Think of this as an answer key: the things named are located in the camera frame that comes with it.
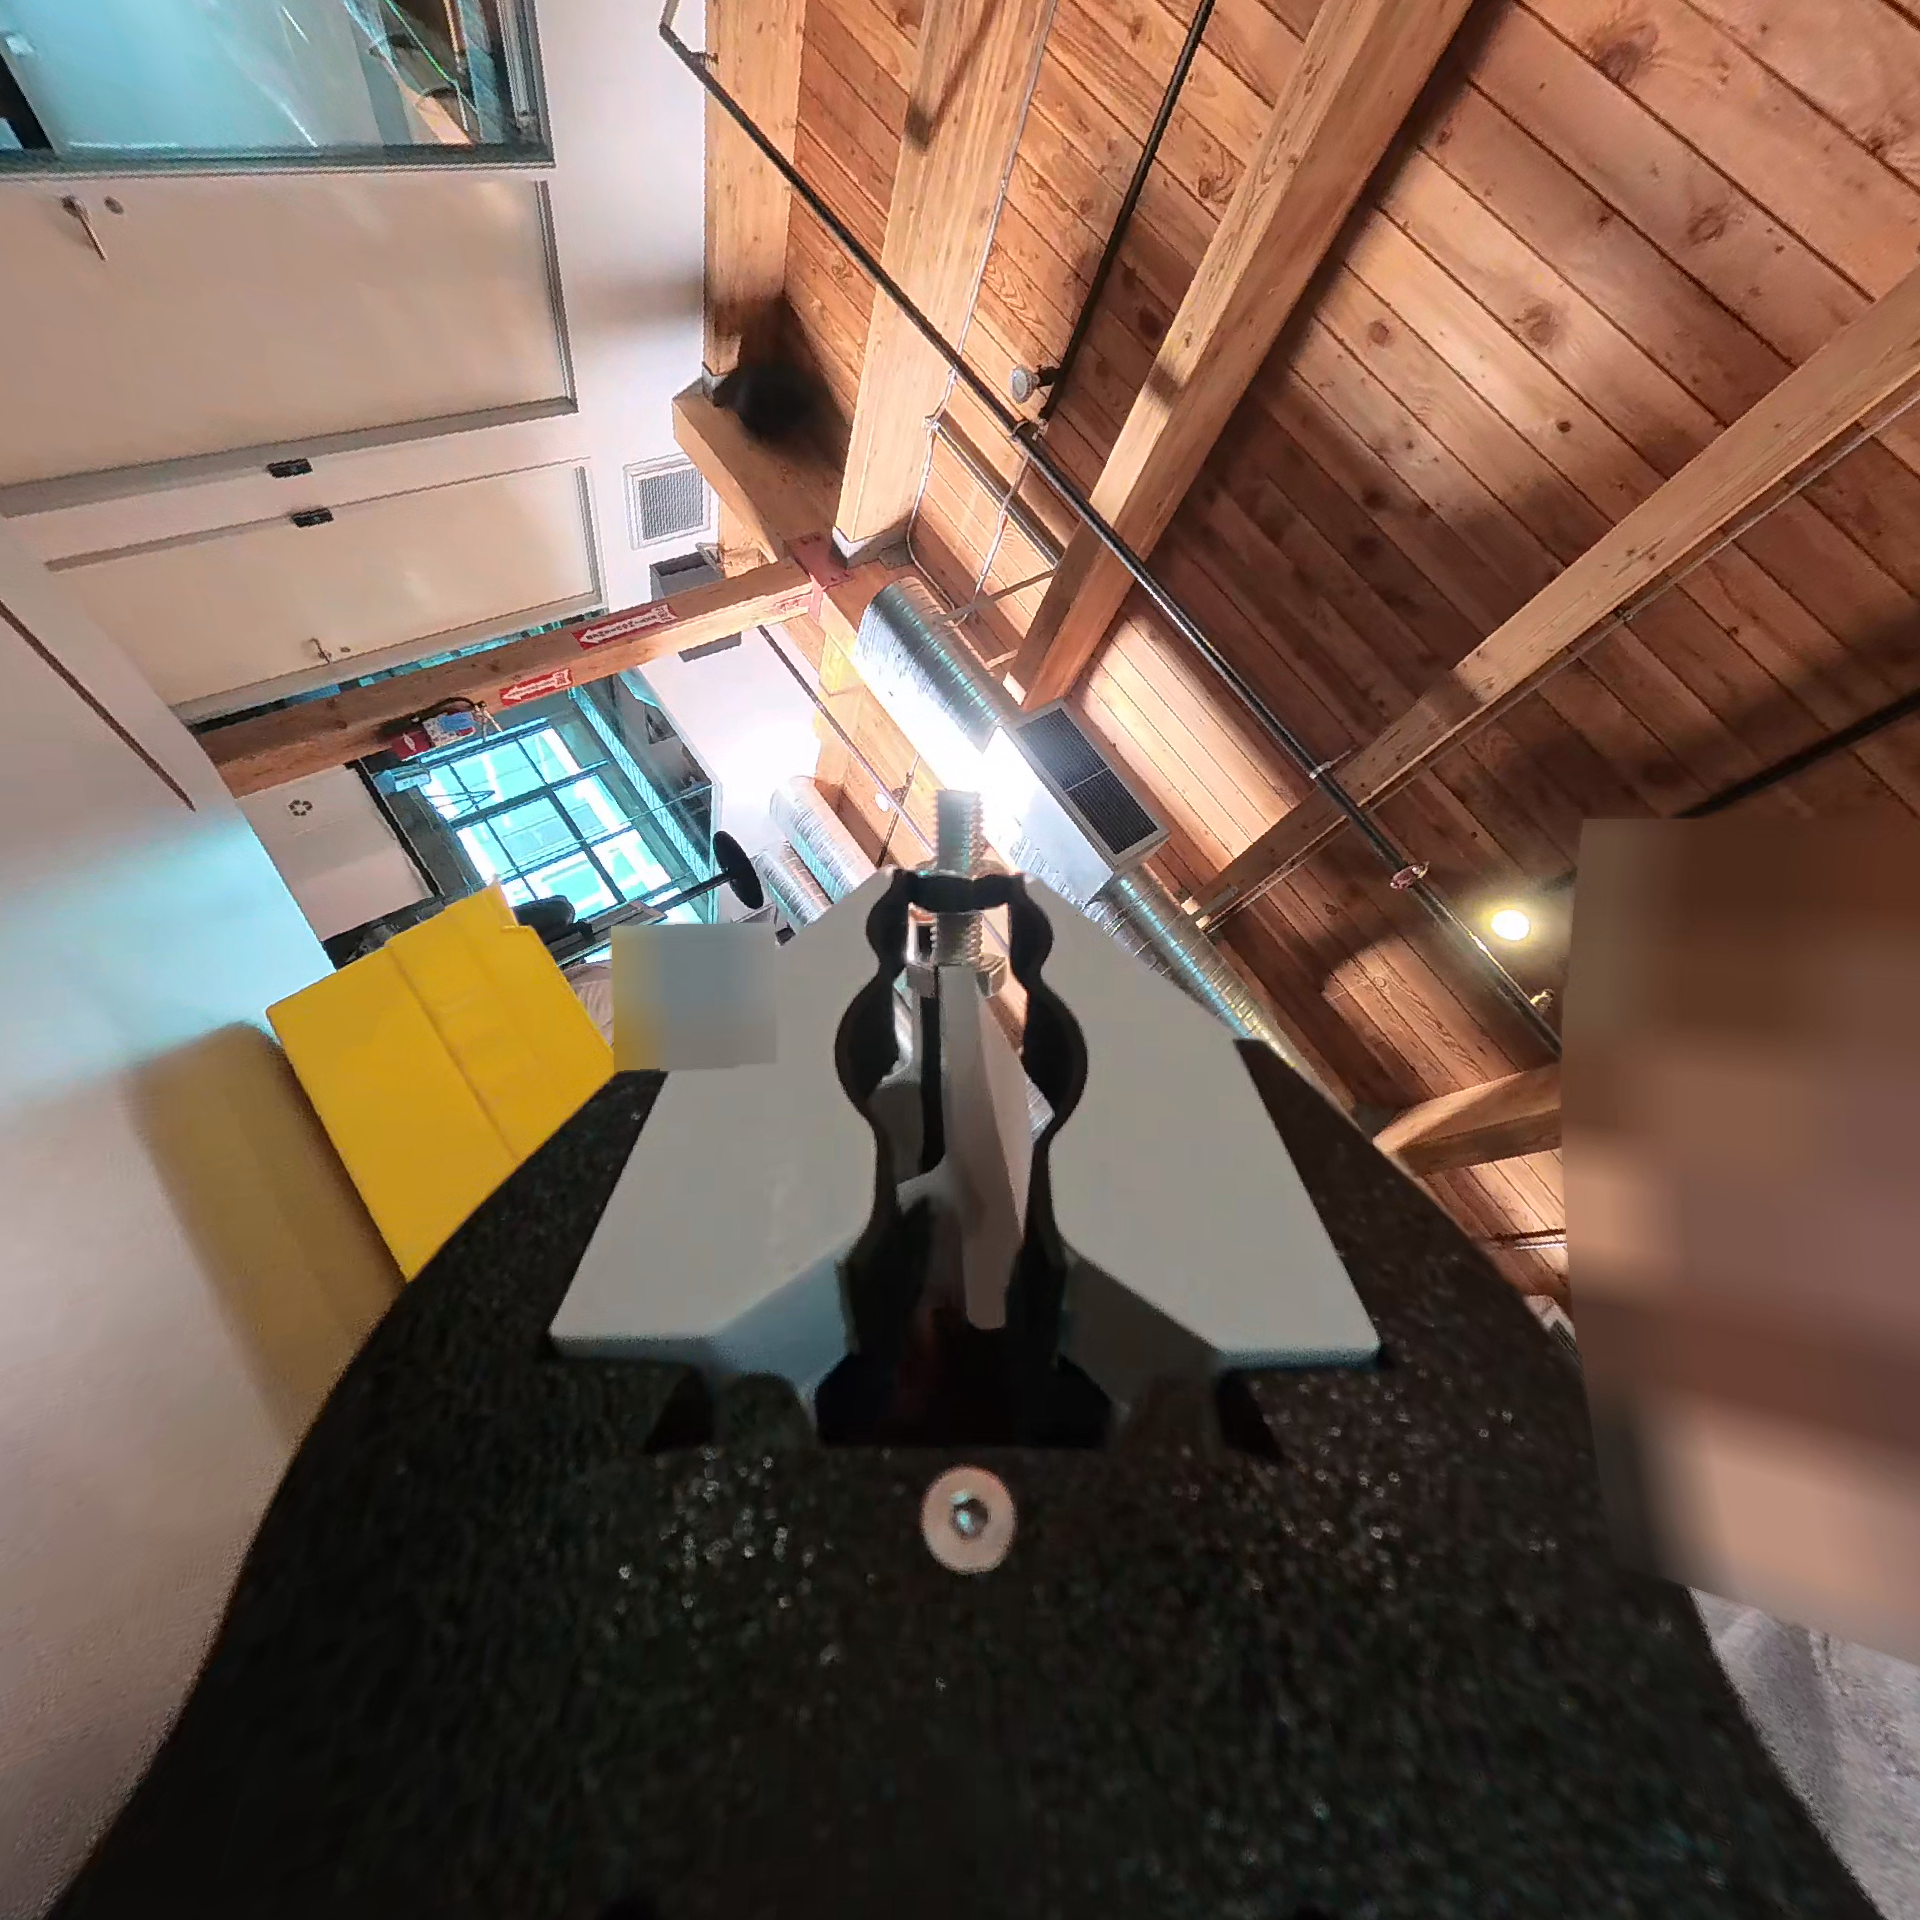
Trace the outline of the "grey and navy printed sweatshirt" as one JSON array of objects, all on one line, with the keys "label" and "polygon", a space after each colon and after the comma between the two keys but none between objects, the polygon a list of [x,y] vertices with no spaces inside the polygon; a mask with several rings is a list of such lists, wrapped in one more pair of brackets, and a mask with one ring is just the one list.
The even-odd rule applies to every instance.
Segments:
[{"label": "grey and navy printed sweatshirt", "polygon": [[1917,1670],[1691,1595],[1781,1774],[1885,1917],[1917,1917]]}]

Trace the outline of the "white ceiling air unit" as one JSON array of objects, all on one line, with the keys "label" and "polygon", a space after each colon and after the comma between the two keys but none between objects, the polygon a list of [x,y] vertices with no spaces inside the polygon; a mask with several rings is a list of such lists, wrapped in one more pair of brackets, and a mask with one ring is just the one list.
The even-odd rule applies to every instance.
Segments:
[{"label": "white ceiling air unit", "polygon": [[1157,856],[1169,829],[1063,702],[995,733],[989,840],[1003,860],[1076,905]]}]

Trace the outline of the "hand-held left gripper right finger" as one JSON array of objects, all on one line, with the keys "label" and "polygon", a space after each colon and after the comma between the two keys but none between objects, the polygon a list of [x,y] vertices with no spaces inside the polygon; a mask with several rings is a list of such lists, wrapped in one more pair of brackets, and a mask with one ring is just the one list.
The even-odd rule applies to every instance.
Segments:
[{"label": "hand-held left gripper right finger", "polygon": [[1117,1428],[1174,1383],[1378,1363],[1383,1334],[1256,1072],[1330,1105],[1128,957],[1067,898],[995,877],[1033,1178],[1007,1325],[989,1332],[1011,1428]]}]

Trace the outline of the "white wall vent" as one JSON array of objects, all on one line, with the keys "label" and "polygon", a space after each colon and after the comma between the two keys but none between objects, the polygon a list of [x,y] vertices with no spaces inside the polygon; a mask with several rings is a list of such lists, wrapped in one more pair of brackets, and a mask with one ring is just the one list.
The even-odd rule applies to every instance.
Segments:
[{"label": "white wall vent", "polygon": [[641,556],[683,552],[715,537],[715,497],[686,453],[627,464],[622,503]]}]

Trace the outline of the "white door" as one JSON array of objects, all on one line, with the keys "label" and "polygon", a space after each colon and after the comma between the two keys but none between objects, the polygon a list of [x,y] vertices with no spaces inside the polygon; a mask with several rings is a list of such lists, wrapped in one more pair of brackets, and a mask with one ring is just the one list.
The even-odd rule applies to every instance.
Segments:
[{"label": "white door", "polygon": [[585,464],[308,506],[48,562],[169,709],[517,637],[605,601]]}]

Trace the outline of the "white cabinet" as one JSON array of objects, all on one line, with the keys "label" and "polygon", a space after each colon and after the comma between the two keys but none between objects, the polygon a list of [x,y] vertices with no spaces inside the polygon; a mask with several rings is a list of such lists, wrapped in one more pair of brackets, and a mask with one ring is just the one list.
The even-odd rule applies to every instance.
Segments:
[{"label": "white cabinet", "polygon": [[238,807],[320,939],[431,898],[414,856],[353,766],[247,792]]}]

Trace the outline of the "large paned window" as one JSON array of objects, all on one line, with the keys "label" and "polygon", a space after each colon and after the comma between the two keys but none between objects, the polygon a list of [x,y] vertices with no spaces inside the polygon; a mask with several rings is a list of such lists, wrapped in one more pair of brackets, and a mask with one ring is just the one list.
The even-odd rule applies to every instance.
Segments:
[{"label": "large paned window", "polygon": [[447,901],[493,884],[507,905],[559,898],[601,927],[715,870],[715,784],[637,671],[363,770]]}]

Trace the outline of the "silver hex bolt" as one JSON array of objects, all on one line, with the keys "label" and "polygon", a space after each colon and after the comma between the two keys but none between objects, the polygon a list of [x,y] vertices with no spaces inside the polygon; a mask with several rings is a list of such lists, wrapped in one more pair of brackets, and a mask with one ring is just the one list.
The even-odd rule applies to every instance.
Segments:
[{"label": "silver hex bolt", "polygon": [[[941,790],[934,798],[934,856],[923,870],[941,877],[989,874],[985,813],[974,790]],[[944,982],[959,980],[974,985],[983,1003],[993,1003],[1003,985],[1007,959],[989,933],[993,908],[939,912],[920,908],[920,923],[911,947],[911,994],[934,1003]]]}]

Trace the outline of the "silver air duct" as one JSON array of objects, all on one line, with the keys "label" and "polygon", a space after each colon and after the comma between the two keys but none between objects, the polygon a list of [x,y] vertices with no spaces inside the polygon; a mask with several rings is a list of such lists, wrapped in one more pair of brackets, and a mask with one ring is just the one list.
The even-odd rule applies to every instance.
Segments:
[{"label": "silver air duct", "polygon": [[1239,1038],[1261,1043],[1311,1080],[1338,1115],[1352,1116],[1356,1105],[1338,1080],[1314,1058],[1292,1022],[1273,999],[1216,944],[1180,898],[1145,870],[1134,865],[1109,874],[1088,901],[1084,914],[1102,923],[1121,947],[1189,994]]},{"label": "silver air duct", "polygon": [[993,737],[1017,726],[1007,691],[918,576],[875,590],[856,627],[854,671],[941,776],[971,776]]},{"label": "silver air duct", "polygon": [[793,931],[818,923],[878,872],[812,776],[782,780],[771,820],[777,840],[753,856],[753,870]]}]

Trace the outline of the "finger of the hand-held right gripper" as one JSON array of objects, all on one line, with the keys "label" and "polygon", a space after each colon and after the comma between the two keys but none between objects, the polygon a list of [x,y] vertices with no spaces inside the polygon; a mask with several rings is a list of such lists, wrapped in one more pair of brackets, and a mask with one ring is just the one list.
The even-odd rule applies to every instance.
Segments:
[{"label": "finger of the hand-held right gripper", "polygon": [[1021,1254],[1033,1178],[1033,1096],[980,975],[941,968],[944,1178],[958,1218],[962,1308],[1001,1332]]},{"label": "finger of the hand-held right gripper", "polygon": [[899,1058],[881,1080],[881,1124],[892,1144],[896,1181],[909,1186],[944,1158],[944,1014],[941,975],[909,959],[896,989]]}]

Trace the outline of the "black ceiling pipe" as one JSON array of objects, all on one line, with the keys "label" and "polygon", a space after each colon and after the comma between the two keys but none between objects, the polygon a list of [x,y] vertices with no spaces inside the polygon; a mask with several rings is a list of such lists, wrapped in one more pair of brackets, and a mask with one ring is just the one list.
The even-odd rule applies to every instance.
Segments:
[{"label": "black ceiling pipe", "polygon": [[1077,321],[1072,327],[1067,347],[1063,348],[1063,356],[1051,365],[1051,373],[1041,380],[1044,398],[1041,398],[1041,408],[1038,408],[1038,426],[1051,426],[1051,417],[1054,417],[1054,410],[1059,410],[1059,406],[1065,398],[1065,390],[1067,390],[1072,376],[1077,373],[1077,359],[1082,359],[1082,353],[1088,347],[1090,323],[1093,323],[1097,308],[1102,308],[1102,300],[1106,294],[1106,285],[1114,278],[1121,247],[1125,247],[1125,242],[1131,234],[1131,225],[1134,225],[1136,206],[1143,200],[1150,170],[1153,170],[1153,164],[1158,158],[1158,146],[1165,140],[1165,130],[1169,130],[1169,120],[1174,120],[1174,107],[1181,99],[1181,88],[1189,83],[1189,73],[1194,66],[1199,48],[1202,48],[1202,40],[1206,40],[1206,29],[1212,22],[1212,13],[1216,13],[1216,3],[1194,3],[1194,13],[1189,19],[1189,32],[1186,32],[1186,40],[1180,45],[1180,59],[1176,59],[1174,74],[1169,74],[1169,83],[1164,88],[1158,107],[1153,113],[1153,123],[1150,123],[1150,130],[1143,136],[1143,146],[1141,146],[1136,166],[1131,172],[1131,184],[1128,184],[1128,189],[1121,195],[1117,222],[1114,222],[1114,229],[1109,229],[1109,234],[1106,234],[1106,242],[1102,247],[1102,259],[1097,259],[1097,268],[1090,273],[1088,296],[1084,296],[1084,304],[1077,311]]},{"label": "black ceiling pipe", "polygon": [[830,240],[854,255],[859,272],[875,285],[878,296],[892,304],[896,317],[902,317],[915,336],[948,365],[948,373],[983,406],[1003,437],[1021,448],[1028,468],[1044,481],[1051,494],[1077,515],[1082,529],[1093,537],[1097,549],[1121,562],[1131,582],[1153,601],[1157,612],[1186,637],[1194,652],[1206,660],[1212,675],[1239,700],[1239,706],[1256,722],[1267,740],[1276,743],[1290,759],[1290,764],[1305,773],[1311,790],[1323,800],[1331,800],[1335,824],[1352,825],[1375,860],[1386,870],[1405,870],[1405,849],[1375,825],[1372,813],[1331,776],[1331,764],[1314,760],[1305,740],[1282,726],[1282,720],[1265,702],[1254,684],[1227,663],[1227,657],[1202,632],[1194,618],[1174,597],[1174,590],[1150,570],[1143,556],[1121,540],[1121,532],[1102,515],[1102,511],[1088,500],[1082,487],[1072,484],[1067,471],[1059,468],[1051,452],[1041,441],[1034,420],[1009,410],[995,390],[983,383],[962,359],[962,353],[948,343],[948,336],[934,327],[923,308],[902,287],[896,273],[886,272],[881,259],[875,259],[861,240],[839,219],[839,212],[802,181],[802,172],[777,149],[777,145],[763,135],[763,127],[747,113],[740,99],[718,80],[711,53],[696,53],[677,29],[678,3],[664,3],[659,13],[659,40],[667,48],[686,66],[686,73],[706,88],[709,101],[722,107],[734,130],[747,136],[758,158],[763,158],[782,184],[820,219]]}]

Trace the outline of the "large yellow plastic bin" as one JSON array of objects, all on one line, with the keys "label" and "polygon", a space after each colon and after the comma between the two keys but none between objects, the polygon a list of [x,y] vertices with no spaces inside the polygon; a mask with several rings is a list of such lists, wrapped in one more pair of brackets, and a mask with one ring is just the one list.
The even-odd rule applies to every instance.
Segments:
[{"label": "large yellow plastic bin", "polygon": [[267,1022],[406,1280],[613,1072],[498,884],[267,1006]]}]

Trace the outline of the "wooden support post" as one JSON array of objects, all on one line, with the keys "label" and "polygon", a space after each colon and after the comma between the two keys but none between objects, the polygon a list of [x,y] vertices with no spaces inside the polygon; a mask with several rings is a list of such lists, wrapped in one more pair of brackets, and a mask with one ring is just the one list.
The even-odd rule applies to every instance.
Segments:
[{"label": "wooden support post", "polygon": [[380,736],[386,726],[441,702],[466,700],[491,715],[499,715],[511,711],[493,709],[499,686],[555,665],[570,665],[574,686],[588,686],[784,622],[787,613],[807,613],[820,601],[820,583],[801,560],[784,560],[664,601],[672,605],[678,624],[659,632],[580,650],[574,629],[588,622],[574,622],[474,657],[407,671],[369,686],[351,686],[326,700],[294,702],[267,715],[208,728],[201,736],[201,749],[230,784],[230,792],[247,798],[373,759],[380,753]]}]

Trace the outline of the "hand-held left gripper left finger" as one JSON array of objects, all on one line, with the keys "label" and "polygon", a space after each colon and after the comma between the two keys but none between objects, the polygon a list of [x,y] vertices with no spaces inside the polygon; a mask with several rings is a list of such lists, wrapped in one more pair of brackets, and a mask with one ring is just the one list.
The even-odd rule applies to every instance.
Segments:
[{"label": "hand-held left gripper left finger", "polygon": [[845,1358],[839,1260],[873,1216],[875,1137],[833,1046],[892,877],[792,944],[763,923],[613,937],[613,1058],[664,1084],[549,1325],[559,1355],[771,1375],[802,1403]]}]

